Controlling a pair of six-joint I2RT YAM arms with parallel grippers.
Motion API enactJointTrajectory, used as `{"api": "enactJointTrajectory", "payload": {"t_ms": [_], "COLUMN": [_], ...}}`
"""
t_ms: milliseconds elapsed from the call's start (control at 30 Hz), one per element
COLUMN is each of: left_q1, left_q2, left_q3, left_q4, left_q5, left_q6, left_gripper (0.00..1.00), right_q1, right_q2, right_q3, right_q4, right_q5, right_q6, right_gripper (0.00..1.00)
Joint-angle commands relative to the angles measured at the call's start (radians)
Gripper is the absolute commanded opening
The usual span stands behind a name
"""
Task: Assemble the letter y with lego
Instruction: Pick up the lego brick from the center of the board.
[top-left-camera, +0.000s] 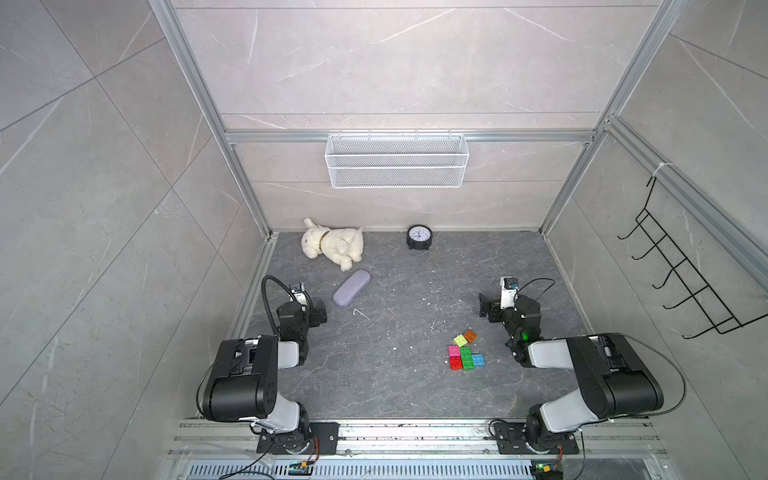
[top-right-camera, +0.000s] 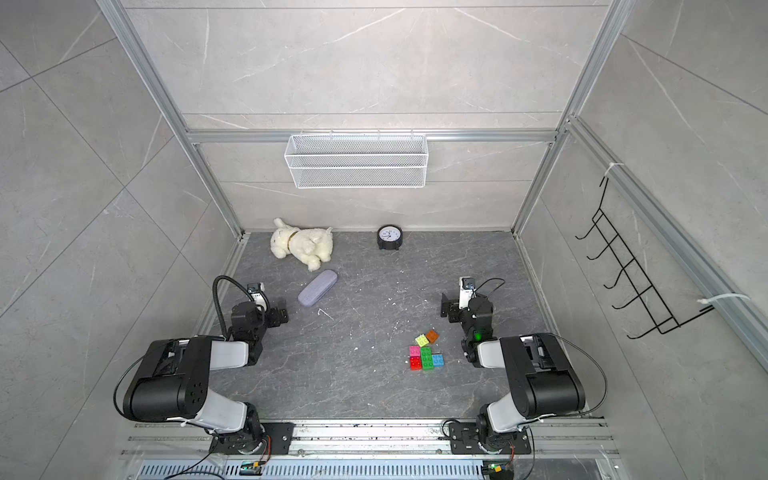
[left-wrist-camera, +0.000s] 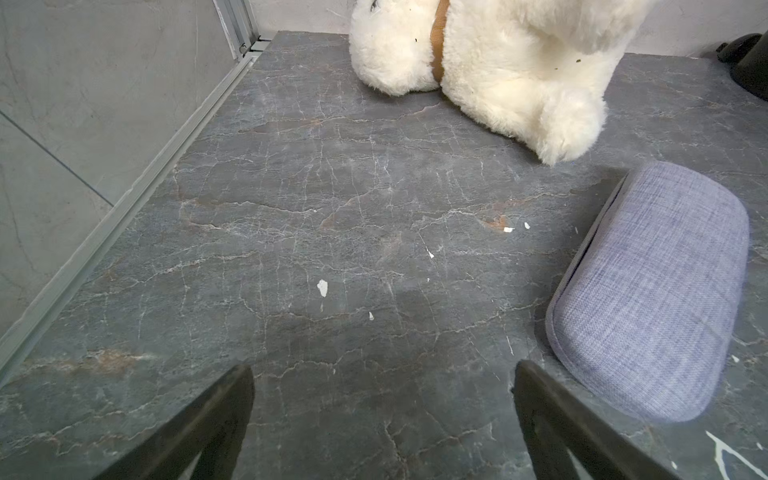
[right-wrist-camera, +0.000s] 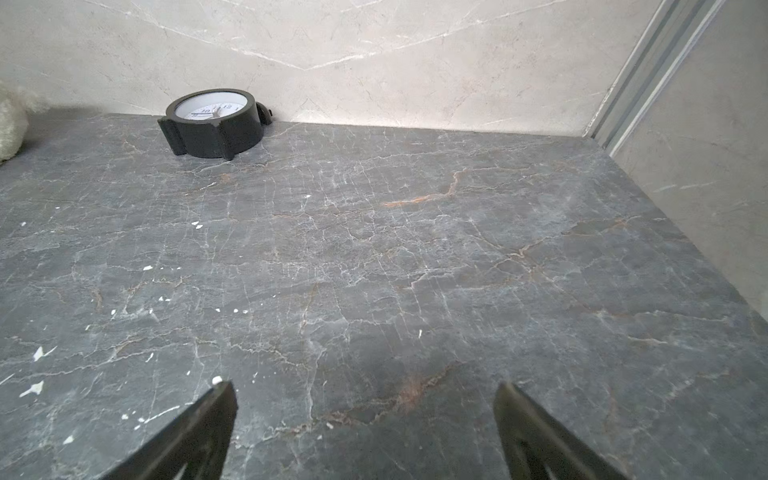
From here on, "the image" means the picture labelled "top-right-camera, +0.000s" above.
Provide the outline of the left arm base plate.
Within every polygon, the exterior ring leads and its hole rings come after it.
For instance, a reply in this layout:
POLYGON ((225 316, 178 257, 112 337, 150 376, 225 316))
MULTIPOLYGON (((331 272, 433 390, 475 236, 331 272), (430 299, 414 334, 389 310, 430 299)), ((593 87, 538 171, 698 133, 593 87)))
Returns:
POLYGON ((267 422, 255 432, 242 430, 237 433, 215 434, 209 446, 210 453, 224 455, 287 455, 296 424, 292 422, 267 422))

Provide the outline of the green long lego brick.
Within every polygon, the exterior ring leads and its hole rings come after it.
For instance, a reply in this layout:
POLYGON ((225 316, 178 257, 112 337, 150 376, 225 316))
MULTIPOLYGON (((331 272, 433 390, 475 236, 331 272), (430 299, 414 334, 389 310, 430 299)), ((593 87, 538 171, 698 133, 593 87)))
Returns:
POLYGON ((433 355, 430 347, 420 348, 420 362, 421 362, 421 368, 423 370, 434 369, 433 355))

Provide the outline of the red lego brick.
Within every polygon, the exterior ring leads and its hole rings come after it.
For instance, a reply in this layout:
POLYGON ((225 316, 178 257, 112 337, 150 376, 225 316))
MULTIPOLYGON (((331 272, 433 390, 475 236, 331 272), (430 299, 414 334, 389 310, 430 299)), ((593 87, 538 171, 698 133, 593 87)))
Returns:
POLYGON ((409 358, 409 365, 410 369, 412 371, 417 371, 422 369, 422 361, 420 356, 411 356, 409 358))

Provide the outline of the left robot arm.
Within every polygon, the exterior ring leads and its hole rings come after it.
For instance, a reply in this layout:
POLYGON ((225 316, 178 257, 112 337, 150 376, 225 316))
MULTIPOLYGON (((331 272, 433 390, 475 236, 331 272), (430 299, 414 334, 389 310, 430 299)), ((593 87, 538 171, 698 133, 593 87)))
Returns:
POLYGON ((256 408, 229 399, 209 386, 213 371, 254 366, 269 328, 288 322, 283 305, 252 301, 232 308, 228 337, 198 335, 156 340, 137 360, 121 400, 113 406, 125 419, 143 423, 179 423, 208 432, 212 451, 250 454, 271 446, 256 408))

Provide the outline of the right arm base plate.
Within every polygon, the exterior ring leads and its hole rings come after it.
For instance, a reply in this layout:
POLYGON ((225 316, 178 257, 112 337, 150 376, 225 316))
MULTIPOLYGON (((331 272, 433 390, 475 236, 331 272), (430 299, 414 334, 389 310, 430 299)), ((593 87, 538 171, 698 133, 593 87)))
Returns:
POLYGON ((530 437, 520 431, 496 433, 476 422, 446 421, 441 427, 454 455, 527 455, 532 452, 530 437))

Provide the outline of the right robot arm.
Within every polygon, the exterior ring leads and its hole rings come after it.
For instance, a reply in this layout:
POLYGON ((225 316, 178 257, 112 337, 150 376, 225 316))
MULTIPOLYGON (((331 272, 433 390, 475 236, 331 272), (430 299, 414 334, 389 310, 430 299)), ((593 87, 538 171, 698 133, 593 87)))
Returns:
POLYGON ((586 406, 584 387, 556 336, 533 333, 497 337, 494 306, 485 295, 451 300, 441 296, 440 315, 458 323, 466 360, 478 369, 505 372, 509 392, 481 407, 469 434, 473 447, 500 451, 539 420, 577 415, 586 406))

